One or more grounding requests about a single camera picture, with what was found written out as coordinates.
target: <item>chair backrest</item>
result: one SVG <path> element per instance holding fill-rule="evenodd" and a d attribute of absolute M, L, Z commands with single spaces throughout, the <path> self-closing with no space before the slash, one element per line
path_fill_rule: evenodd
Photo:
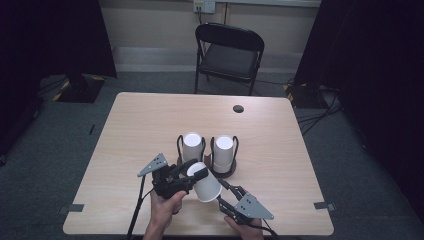
<path fill-rule="evenodd" d="M 254 31 L 220 23 L 205 23 L 196 28 L 197 44 L 200 41 L 248 51 L 263 52 L 265 43 Z"/>

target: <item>wooden table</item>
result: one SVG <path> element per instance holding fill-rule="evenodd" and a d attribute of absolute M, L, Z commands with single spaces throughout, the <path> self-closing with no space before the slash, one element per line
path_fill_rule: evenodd
<path fill-rule="evenodd" d="M 234 112 L 234 105 L 244 112 Z M 137 173 L 158 153 L 176 163 L 177 137 L 192 131 L 207 143 L 222 134 L 238 137 L 237 169 L 226 180 L 258 198 L 275 216 L 268 223 L 277 234 L 333 233 L 327 209 L 314 207 L 324 199 L 287 99 L 151 93 L 117 96 L 73 202 L 84 209 L 69 212 L 64 232 L 126 234 L 140 188 Z M 151 179 L 147 175 L 145 192 Z M 230 191 L 221 195 L 237 203 Z M 147 197 L 134 234 L 144 234 L 149 218 Z M 201 203 L 193 190 L 165 235 L 236 235 L 223 218 L 217 201 Z"/>

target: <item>human hand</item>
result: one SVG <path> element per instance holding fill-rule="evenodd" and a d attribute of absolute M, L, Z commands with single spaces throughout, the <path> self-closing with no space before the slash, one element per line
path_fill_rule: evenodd
<path fill-rule="evenodd" d="M 234 230 L 240 233 L 240 236 L 243 240 L 263 240 L 264 235 L 261 229 L 252 228 L 247 225 L 238 225 L 232 218 L 225 216 L 224 220 L 232 227 Z M 252 225 L 262 227 L 262 220 L 255 218 L 251 222 Z"/>
<path fill-rule="evenodd" d="M 162 238 L 163 232 L 171 224 L 172 215 L 178 213 L 182 208 L 182 199 L 186 195 L 185 191 L 180 191 L 170 199 L 164 199 L 158 196 L 155 191 L 150 193 L 150 222 L 143 239 L 156 240 Z"/>

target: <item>wall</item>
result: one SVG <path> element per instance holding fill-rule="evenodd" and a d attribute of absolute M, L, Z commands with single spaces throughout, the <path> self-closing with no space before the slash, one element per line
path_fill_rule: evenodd
<path fill-rule="evenodd" d="M 196 46 L 199 20 L 192 1 L 100 0 L 100 4 L 112 46 Z M 202 14 L 202 20 L 254 30 L 264 38 L 266 52 L 302 53 L 317 11 L 317 7 L 216 3 L 216 13 Z"/>

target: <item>white paper cup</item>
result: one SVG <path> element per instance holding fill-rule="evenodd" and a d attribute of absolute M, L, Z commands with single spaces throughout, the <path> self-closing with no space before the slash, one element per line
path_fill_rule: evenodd
<path fill-rule="evenodd" d="M 195 132 L 189 132 L 183 137 L 183 159 L 185 163 L 193 158 L 202 161 L 202 137 Z"/>
<path fill-rule="evenodd" d="M 227 135 L 219 136 L 213 149 L 213 170 L 217 173 L 227 173 L 231 169 L 234 158 L 234 141 Z"/>
<path fill-rule="evenodd" d="M 187 170 L 187 176 L 194 176 L 194 173 L 206 168 L 206 165 L 203 162 L 197 162 Z M 197 198 L 201 202 L 210 202 L 216 199 L 219 194 L 221 194 L 222 186 L 218 182 L 218 180 L 212 175 L 212 173 L 208 169 L 208 176 L 203 178 L 194 184 L 194 191 L 197 194 Z"/>

